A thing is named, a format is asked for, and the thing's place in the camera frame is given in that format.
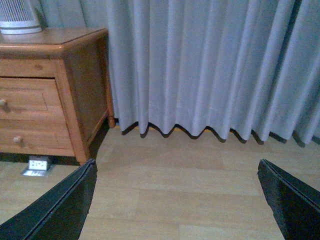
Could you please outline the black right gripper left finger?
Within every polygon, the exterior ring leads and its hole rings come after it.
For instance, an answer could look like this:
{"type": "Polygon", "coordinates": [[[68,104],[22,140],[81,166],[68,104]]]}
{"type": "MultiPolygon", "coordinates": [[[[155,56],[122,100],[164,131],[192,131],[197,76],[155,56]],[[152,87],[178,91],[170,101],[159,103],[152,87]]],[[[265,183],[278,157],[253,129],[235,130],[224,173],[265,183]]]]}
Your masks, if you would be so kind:
{"type": "Polygon", "coordinates": [[[0,226],[2,240],[77,240],[92,203],[97,164],[88,160],[0,226]]]}

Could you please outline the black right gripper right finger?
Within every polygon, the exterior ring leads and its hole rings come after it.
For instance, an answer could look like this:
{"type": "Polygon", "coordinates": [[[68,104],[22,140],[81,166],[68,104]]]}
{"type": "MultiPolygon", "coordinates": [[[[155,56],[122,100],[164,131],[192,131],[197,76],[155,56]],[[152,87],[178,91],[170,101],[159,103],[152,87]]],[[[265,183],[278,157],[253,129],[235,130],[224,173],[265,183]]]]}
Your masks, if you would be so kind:
{"type": "Polygon", "coordinates": [[[266,159],[257,174],[284,239],[318,240],[320,192],[266,159]]]}

